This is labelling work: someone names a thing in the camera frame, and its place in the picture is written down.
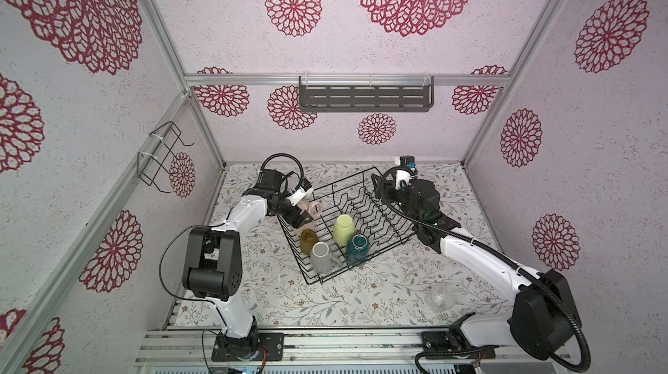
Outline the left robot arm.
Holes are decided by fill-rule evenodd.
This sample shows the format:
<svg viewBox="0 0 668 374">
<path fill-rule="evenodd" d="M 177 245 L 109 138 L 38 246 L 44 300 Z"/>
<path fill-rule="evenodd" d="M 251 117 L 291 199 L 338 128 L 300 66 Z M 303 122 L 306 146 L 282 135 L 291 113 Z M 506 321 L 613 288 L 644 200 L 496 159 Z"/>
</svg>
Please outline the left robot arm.
<svg viewBox="0 0 668 374">
<path fill-rule="evenodd" d="M 212 305 L 228 339 L 245 340 L 257 322 L 243 304 L 238 289 L 243 278 L 242 240 L 265 217 L 278 216 L 295 229 L 313 221 L 297 204 L 312 192 L 299 172 L 294 189 L 287 180 L 294 173 L 262 169 L 254 186 L 244 191 L 227 218 L 212 226 L 195 226 L 188 233 L 183 285 L 196 299 Z"/>
</svg>

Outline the light green mug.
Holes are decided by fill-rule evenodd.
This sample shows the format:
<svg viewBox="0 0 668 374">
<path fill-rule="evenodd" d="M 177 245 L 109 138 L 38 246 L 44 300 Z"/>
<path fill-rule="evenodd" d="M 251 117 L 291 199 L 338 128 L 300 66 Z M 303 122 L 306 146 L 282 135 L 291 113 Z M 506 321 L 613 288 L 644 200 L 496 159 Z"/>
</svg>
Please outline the light green mug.
<svg viewBox="0 0 668 374">
<path fill-rule="evenodd" d="M 346 247 L 356 233 L 354 219 L 351 215 L 341 214 L 334 222 L 332 235 L 338 246 Z"/>
</svg>

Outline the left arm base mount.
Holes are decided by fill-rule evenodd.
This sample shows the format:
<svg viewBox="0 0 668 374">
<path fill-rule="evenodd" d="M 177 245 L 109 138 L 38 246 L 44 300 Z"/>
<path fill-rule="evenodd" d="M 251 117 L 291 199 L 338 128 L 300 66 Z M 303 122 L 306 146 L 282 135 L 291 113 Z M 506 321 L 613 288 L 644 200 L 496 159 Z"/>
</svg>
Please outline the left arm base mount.
<svg viewBox="0 0 668 374">
<path fill-rule="evenodd" d="M 217 334 L 212 357 L 213 362 L 274 362 L 283 358 L 285 334 L 251 332 L 245 339 L 231 339 Z"/>
</svg>

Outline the dark green mug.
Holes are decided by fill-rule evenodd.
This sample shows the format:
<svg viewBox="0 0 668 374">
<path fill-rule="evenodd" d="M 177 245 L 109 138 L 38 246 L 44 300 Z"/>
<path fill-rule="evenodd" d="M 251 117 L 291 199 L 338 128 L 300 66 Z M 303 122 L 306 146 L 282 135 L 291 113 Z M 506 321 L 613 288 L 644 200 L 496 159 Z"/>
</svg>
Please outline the dark green mug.
<svg viewBox="0 0 668 374">
<path fill-rule="evenodd" d="M 346 246 L 346 263 L 350 266 L 362 264 L 367 260 L 369 250 L 368 238 L 363 234 L 354 235 Z"/>
</svg>

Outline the pink purple mug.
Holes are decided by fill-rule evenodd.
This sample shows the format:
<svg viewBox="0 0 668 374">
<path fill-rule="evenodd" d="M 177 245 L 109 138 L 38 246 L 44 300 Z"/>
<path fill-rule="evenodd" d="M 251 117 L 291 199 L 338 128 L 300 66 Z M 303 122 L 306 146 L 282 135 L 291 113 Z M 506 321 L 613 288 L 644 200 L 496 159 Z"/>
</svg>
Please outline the pink purple mug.
<svg viewBox="0 0 668 374">
<path fill-rule="evenodd" d="M 318 219 L 323 213 L 323 202 L 321 200 L 314 200 L 307 202 L 305 200 L 300 201 L 297 206 L 302 209 L 304 212 L 307 212 L 311 217 L 311 220 L 308 223 L 304 223 L 299 229 L 301 231 L 305 230 L 316 230 L 316 225 L 318 224 Z"/>
</svg>

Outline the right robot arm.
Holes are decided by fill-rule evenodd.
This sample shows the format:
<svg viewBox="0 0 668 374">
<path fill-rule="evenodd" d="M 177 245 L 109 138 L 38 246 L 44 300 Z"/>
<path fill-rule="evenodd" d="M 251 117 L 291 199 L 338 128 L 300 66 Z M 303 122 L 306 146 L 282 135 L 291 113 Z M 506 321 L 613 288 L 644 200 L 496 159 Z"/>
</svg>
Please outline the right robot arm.
<svg viewBox="0 0 668 374">
<path fill-rule="evenodd" d="M 513 303 L 511 313 L 464 315 L 446 329 L 446 341 L 423 358 L 481 358 L 502 347 L 517 346 L 537 360 L 553 360 L 571 372 L 591 366 L 591 351 L 565 277 L 538 271 L 477 240 L 440 210 L 440 194 L 431 181 L 408 166 L 372 176 L 373 191 L 389 210 L 412 223 L 419 241 L 462 264 Z"/>
</svg>

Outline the cream grey mug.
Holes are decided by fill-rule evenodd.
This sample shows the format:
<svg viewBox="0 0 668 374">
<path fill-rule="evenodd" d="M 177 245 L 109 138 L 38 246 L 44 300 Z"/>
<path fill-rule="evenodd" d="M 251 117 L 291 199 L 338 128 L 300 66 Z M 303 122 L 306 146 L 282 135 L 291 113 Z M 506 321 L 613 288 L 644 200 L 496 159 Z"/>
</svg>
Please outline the cream grey mug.
<svg viewBox="0 0 668 374">
<path fill-rule="evenodd" d="M 332 271 L 334 262 L 327 243 L 317 242 L 313 245 L 311 248 L 311 265 L 318 276 L 325 276 Z"/>
</svg>

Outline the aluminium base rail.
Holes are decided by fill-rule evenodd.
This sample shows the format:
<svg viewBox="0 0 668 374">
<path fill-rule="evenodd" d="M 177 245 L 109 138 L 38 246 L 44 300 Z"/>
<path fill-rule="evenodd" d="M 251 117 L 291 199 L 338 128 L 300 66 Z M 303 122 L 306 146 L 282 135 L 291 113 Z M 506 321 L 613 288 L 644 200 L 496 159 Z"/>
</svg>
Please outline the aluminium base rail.
<svg viewBox="0 0 668 374">
<path fill-rule="evenodd" d="M 426 332 L 442 328 L 372 329 L 265 329 L 259 330 L 269 363 L 324 364 L 412 364 L 422 351 L 433 351 L 436 342 Z M 208 329 L 149 331 L 140 346 L 135 366 L 214 367 L 216 333 Z"/>
</svg>

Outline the clear glass cup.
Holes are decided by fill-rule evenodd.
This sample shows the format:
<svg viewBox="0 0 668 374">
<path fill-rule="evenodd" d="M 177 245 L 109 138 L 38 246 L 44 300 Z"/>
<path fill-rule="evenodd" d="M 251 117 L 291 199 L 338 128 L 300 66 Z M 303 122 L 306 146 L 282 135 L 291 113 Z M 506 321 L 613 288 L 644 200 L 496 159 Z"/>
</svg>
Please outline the clear glass cup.
<svg viewBox="0 0 668 374">
<path fill-rule="evenodd" d="M 426 304 L 434 312 L 443 312 L 452 309 L 456 304 L 456 292 L 450 285 L 439 283 L 428 287 Z"/>
</svg>

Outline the amber glass cup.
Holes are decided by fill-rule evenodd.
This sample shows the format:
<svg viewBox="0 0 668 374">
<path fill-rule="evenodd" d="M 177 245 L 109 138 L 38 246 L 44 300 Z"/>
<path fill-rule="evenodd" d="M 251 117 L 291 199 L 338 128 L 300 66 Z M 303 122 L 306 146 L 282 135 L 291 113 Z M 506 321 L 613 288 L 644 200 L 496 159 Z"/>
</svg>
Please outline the amber glass cup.
<svg viewBox="0 0 668 374">
<path fill-rule="evenodd" d="M 313 246 L 316 245 L 316 243 L 318 242 L 319 238 L 315 231 L 307 229 L 301 232 L 299 238 L 299 247 L 304 255 L 309 256 L 311 254 Z"/>
</svg>

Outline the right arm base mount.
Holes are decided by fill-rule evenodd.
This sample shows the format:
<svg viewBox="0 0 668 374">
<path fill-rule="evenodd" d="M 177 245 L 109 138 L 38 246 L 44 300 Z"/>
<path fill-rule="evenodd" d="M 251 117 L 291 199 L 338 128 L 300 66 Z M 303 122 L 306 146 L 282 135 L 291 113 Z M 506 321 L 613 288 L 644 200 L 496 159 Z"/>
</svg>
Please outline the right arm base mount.
<svg viewBox="0 0 668 374">
<path fill-rule="evenodd" d="M 420 338 L 423 353 L 426 359 L 438 358 L 473 358 L 482 360 L 484 358 L 496 358 L 495 347 L 472 345 L 462 333 L 462 324 L 476 313 L 464 314 L 449 326 L 440 326 L 436 330 L 423 331 Z"/>
</svg>

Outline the grey wall shelf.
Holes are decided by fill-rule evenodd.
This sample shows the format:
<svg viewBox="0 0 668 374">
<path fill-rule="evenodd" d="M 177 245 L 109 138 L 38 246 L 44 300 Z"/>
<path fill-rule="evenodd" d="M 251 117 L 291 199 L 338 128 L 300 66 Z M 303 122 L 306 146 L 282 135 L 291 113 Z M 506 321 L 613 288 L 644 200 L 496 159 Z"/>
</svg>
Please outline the grey wall shelf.
<svg viewBox="0 0 668 374">
<path fill-rule="evenodd" d="M 321 85 L 299 77 L 299 109 L 307 113 L 425 113 L 434 106 L 431 78 L 420 85 Z"/>
</svg>

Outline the black wire dish rack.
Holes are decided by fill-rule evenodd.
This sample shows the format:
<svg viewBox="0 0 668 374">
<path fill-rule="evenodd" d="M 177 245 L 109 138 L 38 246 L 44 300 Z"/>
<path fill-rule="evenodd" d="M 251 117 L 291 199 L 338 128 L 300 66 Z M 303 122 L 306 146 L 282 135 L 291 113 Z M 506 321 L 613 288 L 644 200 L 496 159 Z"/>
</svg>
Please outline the black wire dish rack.
<svg viewBox="0 0 668 374">
<path fill-rule="evenodd" d="M 306 198 L 314 220 L 304 228 L 317 238 L 312 252 L 306 251 L 301 231 L 278 219 L 308 285 L 325 283 L 412 237 L 412 224 L 375 197 L 372 179 L 380 175 L 378 168 L 368 168 L 321 186 Z"/>
</svg>

